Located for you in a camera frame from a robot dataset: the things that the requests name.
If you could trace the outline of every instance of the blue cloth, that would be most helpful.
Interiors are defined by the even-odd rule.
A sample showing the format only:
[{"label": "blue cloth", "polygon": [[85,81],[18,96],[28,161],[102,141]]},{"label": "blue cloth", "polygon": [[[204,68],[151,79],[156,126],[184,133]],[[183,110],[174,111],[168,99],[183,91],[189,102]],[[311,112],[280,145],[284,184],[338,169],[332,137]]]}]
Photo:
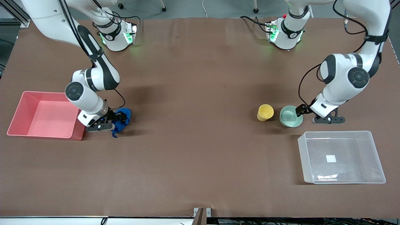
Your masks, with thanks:
[{"label": "blue cloth", "polygon": [[115,111],[115,113],[118,113],[118,112],[123,112],[126,114],[126,121],[125,121],[125,123],[121,123],[121,121],[112,121],[111,122],[115,125],[114,130],[112,130],[112,136],[115,138],[117,138],[117,136],[115,136],[115,134],[121,132],[128,125],[128,123],[130,121],[130,109],[120,108],[117,111]]}]

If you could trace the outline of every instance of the green indicator light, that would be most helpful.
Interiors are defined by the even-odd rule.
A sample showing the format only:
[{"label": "green indicator light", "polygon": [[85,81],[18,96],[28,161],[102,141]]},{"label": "green indicator light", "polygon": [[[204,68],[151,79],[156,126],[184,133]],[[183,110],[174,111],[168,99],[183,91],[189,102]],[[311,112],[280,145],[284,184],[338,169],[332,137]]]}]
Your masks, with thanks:
[{"label": "green indicator light", "polygon": [[124,36],[128,44],[132,43],[132,35],[124,33]]},{"label": "green indicator light", "polygon": [[100,33],[100,37],[103,40],[103,44],[106,44],[106,41],[104,41],[103,35]]}]

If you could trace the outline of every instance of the black cable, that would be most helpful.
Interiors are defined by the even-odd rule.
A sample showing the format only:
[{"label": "black cable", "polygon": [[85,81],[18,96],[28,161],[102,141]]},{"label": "black cable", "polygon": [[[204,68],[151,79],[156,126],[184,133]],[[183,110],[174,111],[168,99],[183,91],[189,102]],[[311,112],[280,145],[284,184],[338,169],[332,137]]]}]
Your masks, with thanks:
[{"label": "black cable", "polygon": [[121,17],[121,18],[123,18],[123,19],[138,18],[139,20],[141,20],[139,16],[129,16],[129,17]]},{"label": "black cable", "polygon": [[358,50],[360,50],[364,46],[365,42],[366,41],[363,41],[362,44],[360,45],[360,47],[358,47],[355,51],[352,51],[352,52],[358,52]]},{"label": "black cable", "polygon": [[267,33],[267,34],[272,34],[271,31],[264,30],[264,29],[261,27],[261,24],[260,24],[260,22],[258,21],[258,18],[257,18],[257,17],[256,17],[255,19],[256,19],[256,21],[257,21],[258,26],[260,27],[260,29],[261,29],[262,31],[264,31],[264,32]]},{"label": "black cable", "polygon": [[253,23],[255,23],[255,24],[258,24],[259,26],[260,26],[260,28],[261,28],[261,26],[266,26],[266,23],[269,23],[270,21],[268,21],[268,22],[266,22],[266,23],[260,23],[259,21],[258,21],[258,18],[257,17],[255,17],[255,19],[256,19],[256,21],[255,20],[253,20],[252,18],[250,18],[250,17],[248,17],[248,16],[241,16],[241,17],[239,17],[239,18],[241,18],[241,19],[248,19],[248,20],[250,20],[251,22],[253,22]]},{"label": "black cable", "polygon": [[78,33],[77,29],[76,29],[74,20],[73,19],[70,20],[70,18],[72,18],[72,16],[71,16],[71,12],[69,11],[69,8],[68,8],[68,5],[67,5],[66,1],[65,0],[58,0],[58,2],[60,3],[62,12],[63,12],[63,14],[64,14],[64,16],[66,18],[66,21],[68,22],[68,25],[70,26],[70,28],[72,30],[72,33],[74,34],[75,38],[77,39],[78,44],[80,45],[82,50],[86,53],[86,55],[89,55],[89,53],[88,53],[88,51],[86,51],[86,49],[85,49],[85,47],[83,45],[82,39],[80,38],[79,33]]},{"label": "black cable", "polygon": [[251,22],[253,22],[253,23],[255,23],[255,24],[259,24],[259,25],[265,26],[265,24],[260,24],[259,22],[253,20],[252,18],[250,18],[250,17],[248,17],[248,16],[241,16],[241,17],[239,17],[239,18],[241,18],[241,19],[248,19],[248,20],[250,20]]},{"label": "black cable", "polygon": [[101,220],[101,223],[100,223],[100,225],[104,225],[104,224],[106,224],[107,220],[108,220],[108,218],[107,218],[107,217],[103,218],[103,219]]},{"label": "black cable", "polygon": [[400,1],[398,1],[398,2],[392,7],[392,9],[394,9],[399,3],[400,3]]},{"label": "black cable", "polygon": [[321,82],[324,82],[324,80],[322,80],[322,78],[320,78],[320,76],[318,76],[318,72],[320,71],[321,66],[318,67],[317,69],[317,79]]},{"label": "black cable", "polygon": [[308,70],[307,72],[306,72],[306,74],[304,74],[304,76],[303,76],[303,78],[301,78],[301,81],[300,81],[300,84],[299,84],[299,89],[298,89],[298,95],[299,95],[299,98],[300,98],[300,100],[302,101],[302,102],[304,102],[304,104],[306,105],[306,106],[308,106],[308,104],[306,103],[306,101],[304,101],[304,99],[301,97],[301,95],[300,95],[300,87],[301,87],[301,84],[303,83],[303,80],[304,80],[304,78],[307,76],[307,74],[309,73],[309,72],[311,72],[312,70],[314,70],[315,68],[317,68],[318,66],[320,66],[321,64],[318,64],[318,65],[316,65],[316,66],[314,66],[313,68],[311,68],[310,70]]},{"label": "black cable", "polygon": [[0,40],[1,40],[1,41],[4,41],[4,42],[7,42],[7,43],[10,43],[10,44],[12,44],[12,45],[14,45],[14,43],[12,43],[12,42],[9,42],[9,41],[7,41],[7,40],[1,39],[1,38],[0,38]]},{"label": "black cable", "polygon": [[[337,1],[338,1],[338,0],[335,0],[335,2],[333,3],[333,6],[332,6],[333,11],[334,11],[336,14],[338,14],[339,16],[341,16],[341,17],[343,17],[343,18],[346,18],[346,19],[348,19],[348,20],[350,20],[350,21],[353,21],[354,23],[360,25],[360,26],[364,29],[365,35],[368,35],[368,30],[367,30],[367,28],[364,26],[364,24],[358,22],[358,21],[355,20],[355,19],[352,19],[352,18],[350,18],[350,17],[347,17],[347,16],[341,14],[340,12],[338,12],[338,11],[336,10],[335,6],[336,6],[336,2],[337,2]],[[353,52],[357,52],[358,50],[360,50],[360,49],[364,46],[365,42],[366,42],[366,41],[364,41],[364,42],[360,45],[360,47],[358,47],[358,49],[355,50],[355,51],[353,51]]]},{"label": "black cable", "polygon": [[356,32],[356,33],[351,33],[351,32],[349,32],[349,31],[347,30],[347,27],[345,27],[344,30],[346,31],[346,33],[351,34],[351,35],[354,35],[354,34],[361,34],[361,33],[364,33],[364,32],[365,32],[365,31],[363,30],[363,31],[359,31],[359,32]]},{"label": "black cable", "polygon": [[114,91],[116,91],[121,96],[121,98],[124,101],[124,103],[122,104],[122,106],[119,106],[119,107],[116,107],[116,108],[112,108],[111,110],[116,110],[116,109],[122,108],[122,107],[125,106],[125,103],[126,103],[124,97],[117,91],[117,89],[114,89]]},{"label": "black cable", "polygon": [[113,21],[112,19],[110,19],[109,17],[107,17],[107,18],[108,18],[113,24],[116,24],[116,25],[120,25],[120,24],[121,24],[122,18],[121,18],[121,16],[120,16],[117,12],[112,11],[113,14],[108,13],[108,12],[106,12],[106,11],[103,10],[103,7],[98,3],[97,0],[92,0],[92,2],[94,2],[94,3],[97,5],[97,7],[99,7],[99,8],[100,8],[104,13],[106,13],[106,14],[109,14],[109,15],[111,15],[111,16],[116,16],[116,15],[114,15],[114,13],[116,13],[116,14],[118,15],[118,17],[120,18],[120,21],[119,21],[118,23],[114,22],[114,21]]}]

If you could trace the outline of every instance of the red plastic bin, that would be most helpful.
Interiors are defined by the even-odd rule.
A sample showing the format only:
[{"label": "red plastic bin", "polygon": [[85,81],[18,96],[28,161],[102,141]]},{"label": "red plastic bin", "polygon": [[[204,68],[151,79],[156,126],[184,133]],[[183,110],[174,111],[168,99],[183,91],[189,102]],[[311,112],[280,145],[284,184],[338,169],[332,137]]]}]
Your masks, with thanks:
[{"label": "red plastic bin", "polygon": [[85,126],[77,119],[79,111],[64,93],[25,91],[7,135],[80,141]]}]

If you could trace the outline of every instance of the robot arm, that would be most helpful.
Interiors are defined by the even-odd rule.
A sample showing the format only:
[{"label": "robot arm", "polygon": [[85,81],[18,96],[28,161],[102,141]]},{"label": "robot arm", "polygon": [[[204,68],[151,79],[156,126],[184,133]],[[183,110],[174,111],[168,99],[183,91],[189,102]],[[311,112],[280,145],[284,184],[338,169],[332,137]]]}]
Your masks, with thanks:
[{"label": "robot arm", "polygon": [[22,2],[41,33],[50,39],[82,47],[92,62],[92,67],[74,72],[71,83],[65,90],[69,101],[81,109],[79,121],[90,127],[104,116],[109,117],[112,111],[96,92],[115,89],[120,77],[90,31],[70,16],[68,7],[62,5],[62,0]]},{"label": "robot arm", "polygon": [[269,42],[281,49],[291,49],[303,34],[303,28],[310,18],[309,5],[323,5],[334,2],[334,0],[285,0],[289,5],[286,17],[280,17],[267,25]]},{"label": "robot arm", "polygon": [[315,113],[317,120],[328,117],[330,122],[330,113],[363,91],[378,70],[389,31],[389,1],[344,0],[343,3],[348,12],[365,21],[365,44],[359,54],[331,54],[324,59],[320,73],[326,86],[310,106],[296,109],[298,116]]},{"label": "robot arm", "polygon": [[100,31],[103,43],[111,51],[122,51],[133,44],[136,25],[113,16],[108,8],[117,4],[118,0],[97,0],[99,8],[93,0],[67,0],[68,6],[88,16]]}]

